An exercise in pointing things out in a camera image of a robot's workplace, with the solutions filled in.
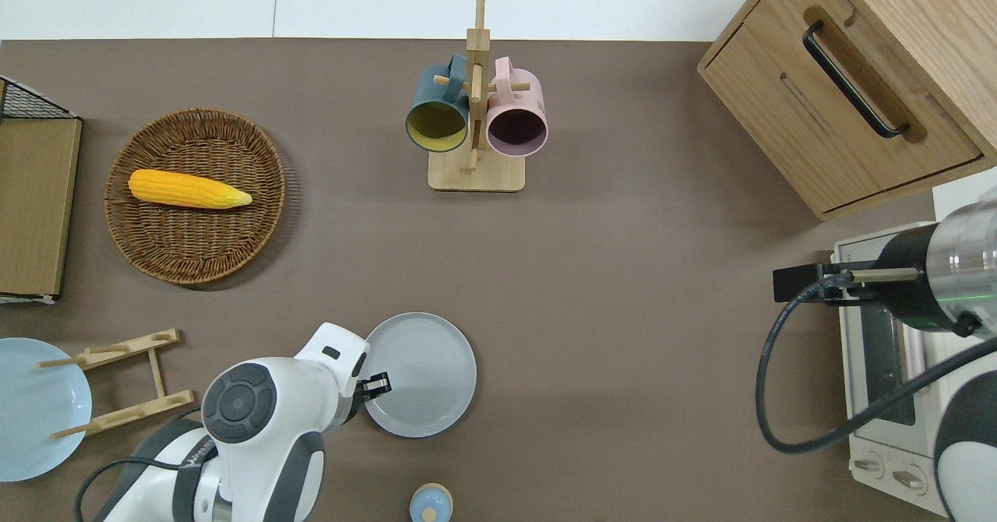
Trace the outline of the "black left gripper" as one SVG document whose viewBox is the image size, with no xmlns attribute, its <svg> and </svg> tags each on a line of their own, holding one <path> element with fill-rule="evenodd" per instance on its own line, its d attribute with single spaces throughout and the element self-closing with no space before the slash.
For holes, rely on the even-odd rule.
<svg viewBox="0 0 997 522">
<path fill-rule="evenodd" d="M 351 406 L 342 424 L 346 424 L 352 420 L 367 401 L 377 399 L 391 390 L 392 387 L 389 384 L 389 374 L 387 372 L 379 372 L 371 376 L 370 379 L 359 380 L 356 387 L 354 387 Z"/>
</svg>

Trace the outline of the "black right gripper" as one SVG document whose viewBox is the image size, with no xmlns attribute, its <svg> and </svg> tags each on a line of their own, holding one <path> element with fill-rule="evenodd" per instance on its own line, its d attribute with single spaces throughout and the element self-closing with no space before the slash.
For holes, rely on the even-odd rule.
<svg viewBox="0 0 997 522">
<path fill-rule="evenodd" d="M 773 271 L 773 301 L 788 303 L 809 285 L 821 280 L 819 297 L 826 303 L 845 305 L 883 301 L 883 285 L 915 283 L 921 277 L 916 266 L 880 266 L 876 262 L 807 263 Z"/>
</svg>

